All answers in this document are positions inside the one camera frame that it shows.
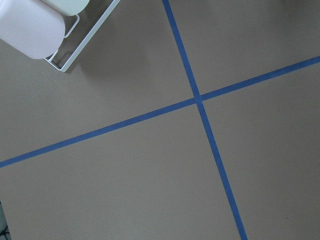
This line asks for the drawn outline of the white pastel cup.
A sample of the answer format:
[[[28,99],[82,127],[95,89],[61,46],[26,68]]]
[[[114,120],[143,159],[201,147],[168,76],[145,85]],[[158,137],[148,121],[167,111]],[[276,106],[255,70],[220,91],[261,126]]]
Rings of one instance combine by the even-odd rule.
[[[90,0],[43,0],[43,2],[65,16],[74,16],[83,11]]]

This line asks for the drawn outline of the pink pastel cup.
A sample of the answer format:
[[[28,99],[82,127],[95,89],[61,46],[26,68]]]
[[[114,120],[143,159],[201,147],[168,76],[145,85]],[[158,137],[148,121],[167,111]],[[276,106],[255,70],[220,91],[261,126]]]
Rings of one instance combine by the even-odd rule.
[[[2,0],[0,39],[32,59],[54,54],[65,36],[59,12],[40,0]]]

